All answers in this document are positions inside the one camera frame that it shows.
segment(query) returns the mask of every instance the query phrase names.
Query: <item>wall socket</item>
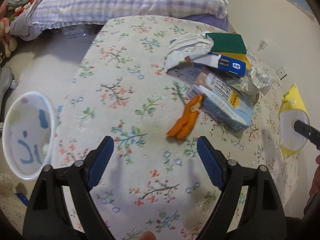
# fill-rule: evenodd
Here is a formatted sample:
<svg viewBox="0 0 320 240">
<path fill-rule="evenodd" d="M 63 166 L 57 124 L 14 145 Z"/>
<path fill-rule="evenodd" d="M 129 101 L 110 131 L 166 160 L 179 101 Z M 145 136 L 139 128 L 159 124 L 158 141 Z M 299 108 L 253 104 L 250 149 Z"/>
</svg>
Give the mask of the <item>wall socket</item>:
<svg viewBox="0 0 320 240">
<path fill-rule="evenodd" d="M 284 66 L 280 67 L 277 71 L 276 71 L 277 75 L 279 76 L 280 80 L 282 80 L 286 75 L 286 71 L 284 69 Z"/>
</svg>

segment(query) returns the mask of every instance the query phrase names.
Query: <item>floral tablecloth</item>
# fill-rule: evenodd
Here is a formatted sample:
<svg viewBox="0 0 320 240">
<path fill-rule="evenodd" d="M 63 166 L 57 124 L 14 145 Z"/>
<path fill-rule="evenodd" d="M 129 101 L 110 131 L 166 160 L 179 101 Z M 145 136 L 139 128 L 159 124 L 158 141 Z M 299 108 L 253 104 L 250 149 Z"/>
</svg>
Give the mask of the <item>floral tablecloth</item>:
<svg viewBox="0 0 320 240">
<path fill-rule="evenodd" d="M 116 239 L 137 239 L 152 231 L 158 240 L 194 239 L 209 218 L 220 191 L 197 154 L 206 136 L 227 159 L 241 165 L 266 165 L 285 204 L 295 190 L 298 155 L 284 160 L 277 113 L 284 90 L 277 79 L 260 95 L 250 128 L 233 134 L 219 119 L 201 112 L 192 133 L 181 142 L 165 133 L 181 116 L 186 92 L 199 70 L 164 72 L 169 41 L 186 32 L 222 32 L 215 27 L 162 16 L 115 18 L 106 23 L 71 84 L 57 128 L 55 168 L 84 159 L 104 136 L 115 151 L 92 198 Z M 275 72 L 254 55 L 252 65 Z M 66 190 L 71 220 L 81 230 Z M 246 196 L 243 188 L 231 224 L 237 226 Z"/>
</svg>

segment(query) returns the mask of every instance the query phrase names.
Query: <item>yellow label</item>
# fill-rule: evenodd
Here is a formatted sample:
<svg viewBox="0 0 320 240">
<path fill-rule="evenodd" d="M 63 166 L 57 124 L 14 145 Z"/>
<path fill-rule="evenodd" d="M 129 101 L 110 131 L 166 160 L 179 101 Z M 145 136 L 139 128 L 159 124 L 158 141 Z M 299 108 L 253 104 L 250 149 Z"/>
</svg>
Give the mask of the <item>yellow label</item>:
<svg viewBox="0 0 320 240">
<path fill-rule="evenodd" d="M 240 105 L 240 99 L 239 99 L 238 95 L 235 92 L 231 93 L 229 102 L 230 102 L 232 107 L 237 107 L 237 106 Z"/>
</svg>

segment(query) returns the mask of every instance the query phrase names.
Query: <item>tissue box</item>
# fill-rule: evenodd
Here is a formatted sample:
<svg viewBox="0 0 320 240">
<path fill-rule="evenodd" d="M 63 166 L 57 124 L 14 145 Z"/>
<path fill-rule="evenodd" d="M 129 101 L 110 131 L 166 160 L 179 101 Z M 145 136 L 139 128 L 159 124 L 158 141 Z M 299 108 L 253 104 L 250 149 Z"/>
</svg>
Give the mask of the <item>tissue box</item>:
<svg viewBox="0 0 320 240">
<path fill-rule="evenodd" d="M 208 68 L 202 70 L 187 92 L 191 98 L 197 94 L 204 94 L 202 105 L 206 108 L 206 112 L 213 117 L 221 118 L 234 131 L 250 127 L 252 104 Z"/>
<path fill-rule="evenodd" d="M 196 68 L 204 66 L 212 67 L 228 73 L 243 77 L 245 74 L 245 63 L 243 61 L 209 52 L 200 58 L 194 59 L 193 64 Z"/>
</svg>

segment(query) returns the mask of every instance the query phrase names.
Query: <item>human hand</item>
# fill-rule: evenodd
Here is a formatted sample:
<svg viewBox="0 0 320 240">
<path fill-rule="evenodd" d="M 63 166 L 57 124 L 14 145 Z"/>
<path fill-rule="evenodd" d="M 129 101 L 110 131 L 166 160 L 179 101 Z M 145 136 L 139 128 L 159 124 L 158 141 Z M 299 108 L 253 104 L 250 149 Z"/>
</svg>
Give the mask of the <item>human hand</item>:
<svg viewBox="0 0 320 240">
<path fill-rule="evenodd" d="M 319 164 L 318 168 L 316 169 L 315 175 L 313 177 L 311 189 L 309 191 L 309 196 L 320 192 L 320 155 L 316 158 L 316 163 Z"/>
<path fill-rule="evenodd" d="M 147 231 L 143 233 L 139 240 L 156 240 L 156 236 L 154 235 L 154 233 Z"/>
</svg>

